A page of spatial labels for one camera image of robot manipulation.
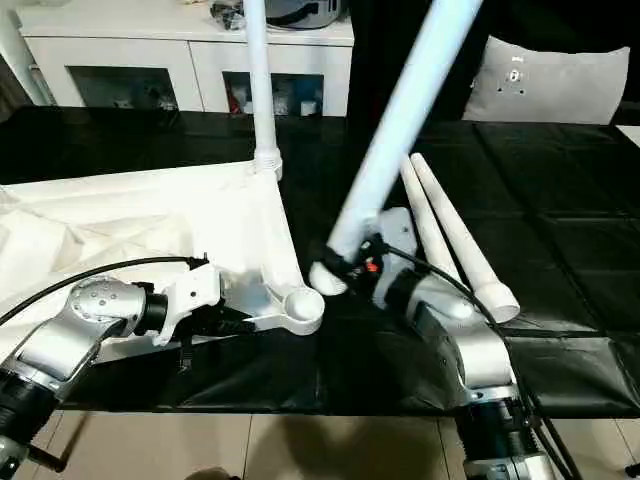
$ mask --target white plastic pipe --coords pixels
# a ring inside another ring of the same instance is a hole
[[[353,260],[375,222],[400,166],[435,102],[473,24],[482,0],[435,0],[407,58],[327,245]],[[312,266],[312,285],[337,295],[346,285],[321,264]]]
[[[265,0],[244,0],[253,125],[256,132],[254,162],[256,170],[274,171],[279,180],[282,178],[282,157],[276,143],[264,2]]]
[[[409,197],[409,204],[413,211],[413,218],[416,221],[416,228],[418,230],[418,236],[424,249],[424,254],[432,265],[444,270],[456,280],[460,280],[458,269],[451,257],[447,242],[442,236],[440,226],[436,220],[429,200],[422,190],[422,185],[418,180],[415,170],[411,161],[407,157],[406,161],[402,164],[400,170],[402,176],[402,182],[404,188],[407,191],[407,197]]]
[[[422,155],[411,155],[411,163],[476,297],[497,322],[508,322],[518,315],[520,304],[496,276]]]

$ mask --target plastic bag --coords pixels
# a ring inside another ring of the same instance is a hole
[[[225,30],[242,30],[245,27],[242,0],[211,0],[211,16]]]

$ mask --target white cabinet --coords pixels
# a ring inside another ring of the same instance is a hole
[[[190,42],[190,45],[205,111],[237,111],[238,104],[246,98],[235,97],[250,97],[247,45],[212,42]],[[300,103],[307,102],[317,105],[317,113],[346,115],[350,47],[269,45],[268,52],[275,103],[279,97],[288,97],[290,105],[284,107],[288,113],[299,114]]]
[[[250,101],[246,33],[224,30],[206,3],[70,0],[18,15],[58,105],[229,112],[241,103],[234,94]],[[353,42],[348,19],[269,29],[276,106],[299,114],[304,102],[305,114],[344,116]]]
[[[26,41],[60,106],[203,110],[186,41],[53,37]]]

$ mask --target black cable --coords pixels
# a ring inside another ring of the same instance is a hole
[[[189,268],[195,268],[200,265],[204,265],[207,263],[206,258],[204,260],[194,258],[194,257],[148,257],[148,258],[137,258],[134,260],[125,260],[124,262],[116,262],[110,263],[108,265],[103,265],[101,267],[92,268],[91,270],[87,270],[86,272],[78,273],[69,278],[65,278],[64,280],[60,280],[53,285],[48,286],[47,288],[40,290],[38,293],[31,295],[29,298],[23,300],[18,305],[13,307],[11,310],[6,312],[0,317],[0,326],[7,323],[11,318],[15,317],[18,313],[22,312],[26,308],[30,307],[38,300],[50,295],[51,293],[60,290],[72,283],[78,282],[80,280],[84,280],[85,278],[92,277],[93,275],[99,275],[101,273],[110,272],[111,270],[117,270],[119,268],[133,267],[135,265],[144,265],[146,263],[173,263],[173,262],[184,262],[189,265]]]
[[[440,268],[432,265],[431,263],[425,260],[421,260],[420,258],[414,257],[413,255],[410,255],[400,250],[399,248],[393,247],[388,244],[385,244],[385,248],[389,253],[393,253],[394,255],[402,257],[406,260],[413,262],[416,265],[419,265],[425,268],[427,271],[431,271],[435,273],[436,275],[438,275],[439,277],[443,278],[448,283],[453,285],[462,294],[464,294],[464,296],[473,305],[475,305],[480,310],[480,312],[487,318],[489,324],[493,327],[496,334],[503,341],[505,348],[507,349],[507,353],[509,354],[509,357],[513,358],[511,347],[507,342],[506,337],[502,333],[500,324],[493,317],[489,309],[478,299],[478,297],[475,296],[475,294],[464,283],[453,278],[444,270],[441,270]],[[557,452],[553,450],[549,450],[548,447],[550,447],[551,444],[549,440],[546,438],[546,436],[544,435],[544,432],[542,431],[542,429],[534,428],[534,431],[536,432],[536,435],[540,439],[540,442],[543,444],[543,446],[545,446],[545,448],[547,448],[547,451],[549,452],[549,457],[551,457],[552,461],[556,464],[556,467],[558,468],[560,473],[562,473],[562,475],[565,477],[566,480],[583,480],[582,475],[580,474],[580,471],[578,470],[578,467],[575,461],[573,460],[571,453],[569,452],[567,446],[565,445],[560,434],[558,433],[558,430],[556,429],[553,422],[543,413],[540,399],[533,392],[533,390],[527,387],[526,382],[524,381],[524,378],[516,368],[515,364],[513,364],[513,362],[511,366],[513,369],[513,374],[516,377],[516,382],[517,382],[518,390],[520,392],[520,397],[522,398],[523,402],[527,402],[527,399],[529,399],[532,402],[533,404],[532,408],[531,406],[528,406],[529,407],[528,409],[531,410],[536,416],[538,416],[546,425],[547,429],[549,430],[549,434],[551,435],[551,438],[553,438],[553,441],[555,442],[558,450],[560,451],[560,457],[566,464],[566,467],[565,465],[562,465],[561,463],[559,463],[560,458],[558,457]]]

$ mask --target white pillow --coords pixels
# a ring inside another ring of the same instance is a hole
[[[489,37],[463,118],[607,124],[622,99],[629,52],[536,52]]]

